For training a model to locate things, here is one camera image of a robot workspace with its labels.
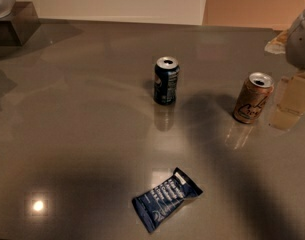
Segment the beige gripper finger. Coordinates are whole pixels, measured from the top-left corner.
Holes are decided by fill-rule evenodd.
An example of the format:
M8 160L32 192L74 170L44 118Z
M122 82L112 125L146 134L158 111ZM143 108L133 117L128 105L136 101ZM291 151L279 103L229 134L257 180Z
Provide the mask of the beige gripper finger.
M289 130L305 114L305 70L291 77L283 76L276 88L270 125Z
M275 38L269 41L264 50L271 54L284 54L286 50L286 44L288 39L288 31L284 30L280 32Z

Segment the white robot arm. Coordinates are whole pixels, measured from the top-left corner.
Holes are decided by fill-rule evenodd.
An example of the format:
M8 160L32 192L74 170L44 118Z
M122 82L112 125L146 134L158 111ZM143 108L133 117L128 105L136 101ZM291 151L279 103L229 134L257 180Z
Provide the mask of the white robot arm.
M286 61L297 69L290 78L281 78L277 86L276 106L270 118L271 126L288 130L305 113L305 9L291 27L269 41L264 50L284 54Z

